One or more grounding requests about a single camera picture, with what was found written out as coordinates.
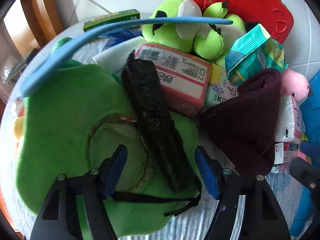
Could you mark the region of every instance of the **pink plush toy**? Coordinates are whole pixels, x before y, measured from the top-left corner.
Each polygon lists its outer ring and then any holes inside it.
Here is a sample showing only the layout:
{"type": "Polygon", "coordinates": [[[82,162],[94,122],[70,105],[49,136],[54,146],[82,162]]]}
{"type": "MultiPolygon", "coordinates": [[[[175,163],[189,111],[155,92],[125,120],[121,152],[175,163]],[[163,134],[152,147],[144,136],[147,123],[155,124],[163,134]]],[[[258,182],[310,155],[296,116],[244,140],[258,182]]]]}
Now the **pink plush toy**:
{"type": "Polygon", "coordinates": [[[306,77],[289,68],[281,75],[281,96],[292,95],[298,103],[309,94],[309,82],[306,77]]]}

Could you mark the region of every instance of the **green box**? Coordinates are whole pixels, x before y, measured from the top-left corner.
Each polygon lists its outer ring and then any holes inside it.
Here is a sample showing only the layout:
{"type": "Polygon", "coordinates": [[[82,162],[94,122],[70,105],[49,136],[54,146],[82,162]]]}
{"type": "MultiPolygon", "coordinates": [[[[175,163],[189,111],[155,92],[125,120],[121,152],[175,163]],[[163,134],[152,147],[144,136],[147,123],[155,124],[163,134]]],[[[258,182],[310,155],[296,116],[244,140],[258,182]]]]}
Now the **green box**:
{"type": "Polygon", "coordinates": [[[100,25],[136,19],[140,19],[140,13],[136,9],[111,13],[108,15],[96,17],[88,22],[85,22],[83,25],[83,30],[84,32],[86,32],[87,30],[93,29],[100,25]]]}

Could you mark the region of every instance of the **dark red knit hat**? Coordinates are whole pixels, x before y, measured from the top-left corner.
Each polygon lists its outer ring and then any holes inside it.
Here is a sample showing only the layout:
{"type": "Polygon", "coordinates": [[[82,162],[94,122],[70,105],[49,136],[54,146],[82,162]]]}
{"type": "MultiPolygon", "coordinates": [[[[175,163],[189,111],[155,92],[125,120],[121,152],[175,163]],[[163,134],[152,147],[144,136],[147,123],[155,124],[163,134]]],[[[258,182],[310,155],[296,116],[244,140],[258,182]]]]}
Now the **dark red knit hat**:
{"type": "Polygon", "coordinates": [[[264,69],[238,88],[239,96],[199,114],[200,125],[244,177],[267,175],[274,163],[281,74],[264,69]]]}

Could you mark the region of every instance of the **black wrapped roll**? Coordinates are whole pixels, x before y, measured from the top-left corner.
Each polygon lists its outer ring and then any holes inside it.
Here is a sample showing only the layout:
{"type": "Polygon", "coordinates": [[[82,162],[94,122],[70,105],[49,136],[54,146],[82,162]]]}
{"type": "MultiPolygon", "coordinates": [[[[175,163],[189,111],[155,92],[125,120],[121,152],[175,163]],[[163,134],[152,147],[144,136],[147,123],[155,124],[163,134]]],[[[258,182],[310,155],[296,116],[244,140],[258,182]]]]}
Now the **black wrapped roll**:
{"type": "Polygon", "coordinates": [[[152,61],[130,54],[122,82],[135,110],[137,128],[172,191],[183,191],[194,181],[194,172],[180,134],[164,100],[152,61]]]}

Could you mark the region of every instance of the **metal screw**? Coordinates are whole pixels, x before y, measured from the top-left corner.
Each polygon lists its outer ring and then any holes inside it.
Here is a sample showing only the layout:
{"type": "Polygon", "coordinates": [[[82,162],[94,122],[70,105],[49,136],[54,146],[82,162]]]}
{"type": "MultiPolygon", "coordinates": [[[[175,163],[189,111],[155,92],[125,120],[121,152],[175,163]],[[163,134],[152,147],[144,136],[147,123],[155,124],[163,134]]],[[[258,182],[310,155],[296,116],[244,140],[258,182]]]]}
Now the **metal screw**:
{"type": "Polygon", "coordinates": [[[230,169],[223,169],[223,174],[230,175],[231,174],[231,170],[230,169]]]}
{"type": "Polygon", "coordinates": [[[57,177],[57,179],[58,180],[64,180],[66,178],[66,176],[64,175],[64,174],[60,174],[60,175],[58,175],[58,177],[57,177]]]}
{"type": "Polygon", "coordinates": [[[263,181],[264,180],[264,177],[262,175],[257,175],[257,180],[258,181],[263,181]]]}
{"type": "Polygon", "coordinates": [[[311,187],[312,189],[316,188],[316,184],[314,184],[313,182],[310,183],[309,187],[311,187]]]}
{"type": "Polygon", "coordinates": [[[90,174],[91,175],[96,175],[96,174],[98,174],[99,173],[99,169],[97,169],[97,168],[93,168],[91,171],[90,171],[90,174]]]}

